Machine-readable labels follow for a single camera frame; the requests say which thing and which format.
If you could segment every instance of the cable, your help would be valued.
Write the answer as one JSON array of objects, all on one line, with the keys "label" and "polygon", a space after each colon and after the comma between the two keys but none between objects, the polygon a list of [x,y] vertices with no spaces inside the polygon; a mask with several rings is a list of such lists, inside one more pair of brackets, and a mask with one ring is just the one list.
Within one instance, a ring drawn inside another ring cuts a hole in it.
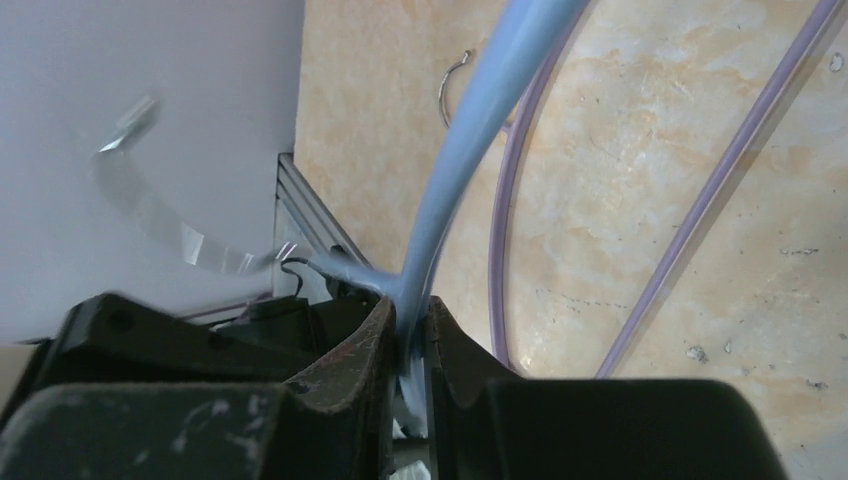
[{"label": "cable", "polygon": [[504,312],[504,283],[506,263],[506,237],[509,223],[509,203],[515,187],[518,164],[521,160],[521,150],[530,129],[530,122],[536,112],[536,106],[542,98],[545,84],[568,42],[574,27],[580,21],[583,11],[589,2],[583,2],[578,7],[574,20],[565,29],[559,41],[554,45],[545,62],[539,67],[532,82],[527,87],[511,128],[507,130],[506,147],[504,148],[501,171],[498,174],[498,186],[495,190],[495,204],[492,209],[492,227],[489,231],[489,327],[492,338],[492,353],[503,365],[511,367],[509,346],[506,341],[506,314]]},{"label": "cable", "polygon": [[692,236],[698,222],[701,221],[710,203],[712,203],[722,184],[724,184],[724,181],[733,170],[736,161],[751,142],[754,134],[756,134],[766,115],[771,110],[774,101],[792,77],[795,68],[803,60],[807,50],[809,50],[810,46],[816,40],[822,27],[827,23],[828,18],[830,18],[841,1],[819,0],[810,17],[804,23],[804,26],[801,27],[798,36],[792,41],[792,44],[789,46],[783,59],[780,60],[766,86],[763,87],[763,91],[760,92],[760,96],[757,97],[754,106],[751,107],[745,120],[742,121],[742,125],[739,126],[739,130],[733,136],[727,150],[725,150],[721,156],[721,160],[716,165],[715,170],[710,174],[707,183],[701,189],[701,193],[698,194],[698,198],[695,199],[695,203],[680,224],[680,228],[674,235],[674,238],[672,238],[671,244],[669,244],[668,249],[660,259],[657,269],[651,275],[651,279],[648,280],[648,284],[636,302],[636,306],[633,307],[621,332],[616,337],[609,353],[607,353],[601,367],[598,369],[598,373],[595,374],[596,378],[607,378],[612,373],[612,369],[627,348],[627,344],[633,337],[636,327],[639,326],[651,303],[653,303],[659,293],[663,282],[668,276],[669,271],[671,271],[671,267],[680,257],[683,247]]},{"label": "cable", "polygon": [[294,296],[296,297],[296,296],[300,295],[300,291],[303,289],[303,277],[301,277],[300,274],[295,272],[294,270],[292,270],[290,268],[286,268],[286,265],[289,264],[289,263],[300,263],[300,264],[303,264],[303,265],[306,265],[306,266],[312,268],[313,270],[315,270],[315,268],[312,266],[312,264],[309,263],[309,260],[307,260],[303,257],[289,257],[289,258],[283,260],[282,262],[280,262],[280,270],[282,270],[283,273],[288,273],[289,275],[294,275],[297,278],[297,288],[294,291]]},{"label": "cable", "polygon": [[[436,267],[451,222],[477,166],[510,111],[530,84],[551,46],[573,23],[585,1],[507,3],[471,77],[451,128],[433,164],[407,244],[400,275],[379,278],[397,312],[396,335],[401,360],[398,381],[403,399],[418,419],[426,419],[420,321],[424,318]],[[365,278],[328,255],[313,259],[325,273],[348,283]]]}]

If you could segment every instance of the metal clip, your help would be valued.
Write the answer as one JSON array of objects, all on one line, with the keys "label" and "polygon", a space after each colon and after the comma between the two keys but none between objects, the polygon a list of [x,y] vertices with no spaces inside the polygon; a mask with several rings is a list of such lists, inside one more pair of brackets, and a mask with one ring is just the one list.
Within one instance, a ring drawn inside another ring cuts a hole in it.
[{"label": "metal clip", "polygon": [[468,60],[471,59],[473,54],[473,50],[466,50],[462,54],[462,60],[454,63],[447,69],[445,75],[442,77],[442,83],[439,84],[439,114],[442,117],[442,125],[445,128],[450,128],[450,113],[448,113],[448,106],[445,104],[445,87],[447,86],[448,78],[450,78],[454,70],[468,63]]}]

